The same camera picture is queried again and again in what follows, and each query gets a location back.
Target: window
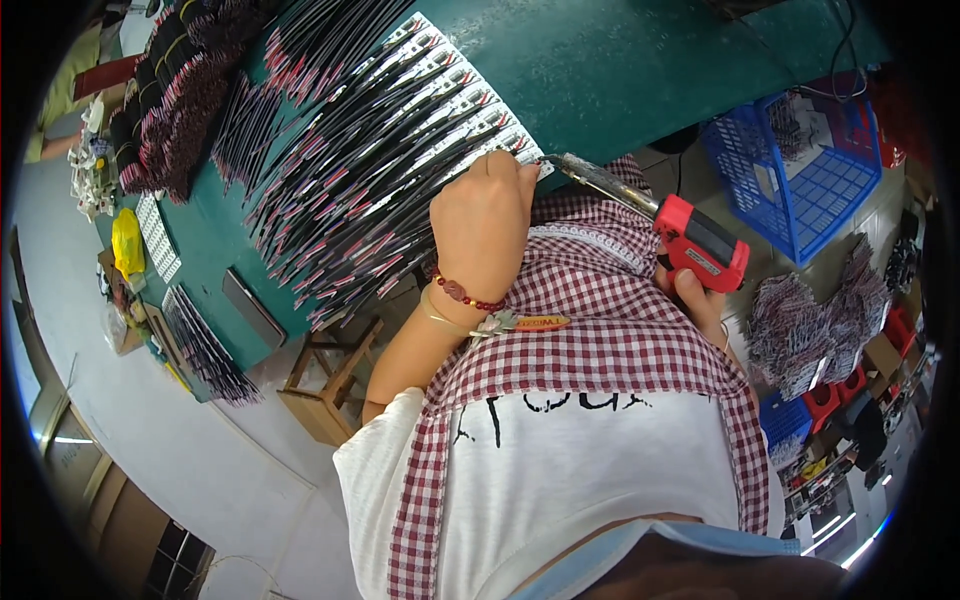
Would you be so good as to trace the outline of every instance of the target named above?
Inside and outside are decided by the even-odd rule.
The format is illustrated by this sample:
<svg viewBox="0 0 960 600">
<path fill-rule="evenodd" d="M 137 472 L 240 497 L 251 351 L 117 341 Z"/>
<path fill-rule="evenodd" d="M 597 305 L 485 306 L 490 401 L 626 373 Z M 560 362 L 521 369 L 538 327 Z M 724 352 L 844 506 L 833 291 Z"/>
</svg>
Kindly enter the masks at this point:
<svg viewBox="0 0 960 600">
<path fill-rule="evenodd" d="M 212 548 L 171 520 L 156 547 L 142 600 L 196 598 L 212 558 Z"/>
</svg>

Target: yellow plastic bag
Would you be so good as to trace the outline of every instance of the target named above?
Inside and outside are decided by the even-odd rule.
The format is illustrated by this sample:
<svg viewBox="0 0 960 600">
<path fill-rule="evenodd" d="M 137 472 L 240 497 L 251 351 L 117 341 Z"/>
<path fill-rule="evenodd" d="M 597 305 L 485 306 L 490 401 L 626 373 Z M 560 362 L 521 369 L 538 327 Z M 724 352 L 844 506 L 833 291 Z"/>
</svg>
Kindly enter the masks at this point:
<svg viewBox="0 0 960 600">
<path fill-rule="evenodd" d="M 130 275 L 142 273 L 147 264 L 143 258 L 143 240 L 140 237 L 140 223 L 129 208 L 124 208 L 113 220 L 113 264 L 130 281 Z"/>
</svg>

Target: power cord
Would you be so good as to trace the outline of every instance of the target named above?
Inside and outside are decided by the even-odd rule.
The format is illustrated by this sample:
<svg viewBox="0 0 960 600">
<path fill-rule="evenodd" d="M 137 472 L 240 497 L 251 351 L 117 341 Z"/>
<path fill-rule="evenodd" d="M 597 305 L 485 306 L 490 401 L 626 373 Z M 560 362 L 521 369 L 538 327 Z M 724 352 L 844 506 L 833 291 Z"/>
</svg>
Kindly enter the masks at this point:
<svg viewBox="0 0 960 600">
<path fill-rule="evenodd" d="M 832 90 L 832 94 L 826 93 L 814 87 L 810 87 L 809 85 L 804 85 L 803 83 L 801 83 L 800 78 L 797 77 L 797 75 L 793 72 L 793 69 L 790 68 L 790 65 L 788 65 L 783 59 L 780 58 L 780 55 L 778 55 L 777 52 L 773 48 L 771 48 L 766 41 L 763 40 L 763 37 L 760 35 L 760 33 L 756 29 L 754 29 L 754 27 L 750 25 L 750 23 L 747 23 L 742 18 L 738 18 L 736 19 L 736 21 L 740 23 L 743 27 L 745 27 L 747 31 L 750 32 L 750 34 L 754 37 L 754 39 L 756 39 L 756 41 L 761 46 L 763 46 L 767 54 L 769 54 L 771 58 L 773 58 L 781 67 L 783 67 L 783 70 L 785 70 L 787 73 L 790 74 L 791 79 L 793 79 L 793 81 L 797 83 L 794 86 L 794 89 L 798 91 L 802 91 L 806 94 L 818 96 L 820 98 L 833 100 L 840 104 L 846 104 L 853 98 L 856 98 L 857 96 L 860 96 L 867 91 L 867 76 L 862 68 L 856 67 L 857 65 L 856 48 L 854 48 L 853 42 L 851 41 L 853 28 L 856 25 L 856 8 L 853 6 L 852 0 L 845 0 L 845 1 L 847 3 L 847 8 L 850 11 L 850 24 L 846 24 L 844 22 L 843 14 L 840 13 L 840 8 L 839 6 L 837 6 L 836 0 L 830 0 L 830 4 L 833 7 L 837 20 L 840 22 L 841 26 L 844 27 L 844 35 L 840 39 L 840 43 L 837 44 L 836 49 L 833 51 L 833 56 L 830 59 L 830 88 Z M 843 51 L 844 46 L 850 47 L 850 53 L 853 59 L 853 65 L 857 73 L 857 78 L 856 78 L 856 81 L 853 82 L 853 89 L 851 90 L 850 94 L 847 96 L 840 96 L 837 93 L 836 68 L 837 68 L 837 61 L 840 58 L 840 53 Z M 862 86 L 859 89 L 857 89 L 858 83 L 862 83 Z"/>
</svg>

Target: checkered apron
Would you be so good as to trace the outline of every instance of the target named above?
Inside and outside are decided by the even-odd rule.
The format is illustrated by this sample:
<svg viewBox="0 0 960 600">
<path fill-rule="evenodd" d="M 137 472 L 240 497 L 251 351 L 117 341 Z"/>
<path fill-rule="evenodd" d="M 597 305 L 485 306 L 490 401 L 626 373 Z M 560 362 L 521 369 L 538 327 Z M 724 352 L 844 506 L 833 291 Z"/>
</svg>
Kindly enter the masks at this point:
<svg viewBox="0 0 960 600">
<path fill-rule="evenodd" d="M 649 189 L 631 156 L 607 166 Z M 766 450 L 747 380 L 656 286 L 649 222 L 571 184 L 535 202 L 523 267 L 507 294 L 520 315 L 564 315 L 451 355 L 426 391 L 396 515 L 388 592 L 432 599 L 451 416 L 467 402 L 531 391 L 684 392 L 715 398 L 730 440 L 740 529 L 765 533 Z M 598 433 L 598 443 L 602 436 Z"/>
</svg>

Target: wooden chair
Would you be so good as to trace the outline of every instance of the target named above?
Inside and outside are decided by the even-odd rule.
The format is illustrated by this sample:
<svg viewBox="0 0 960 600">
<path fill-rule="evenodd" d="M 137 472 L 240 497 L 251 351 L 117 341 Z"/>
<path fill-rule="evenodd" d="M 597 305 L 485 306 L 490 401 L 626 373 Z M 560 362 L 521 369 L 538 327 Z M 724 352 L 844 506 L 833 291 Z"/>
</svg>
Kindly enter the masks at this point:
<svg viewBox="0 0 960 600">
<path fill-rule="evenodd" d="M 363 402 L 363 398 L 349 395 L 350 388 L 356 382 L 353 370 L 361 358 L 366 357 L 371 366 L 376 362 L 370 346 L 382 327 L 383 321 L 374 317 L 355 344 L 321 342 L 318 340 L 320 333 L 314 333 L 303 345 L 286 385 L 276 391 L 287 409 L 317 442 L 339 446 L 356 433 L 356 428 L 344 419 L 340 408 L 345 402 Z M 322 349 L 344 352 L 344 359 L 335 371 L 320 352 Z M 327 376 L 326 385 L 319 392 L 298 387 L 311 358 L 317 359 Z"/>
</svg>

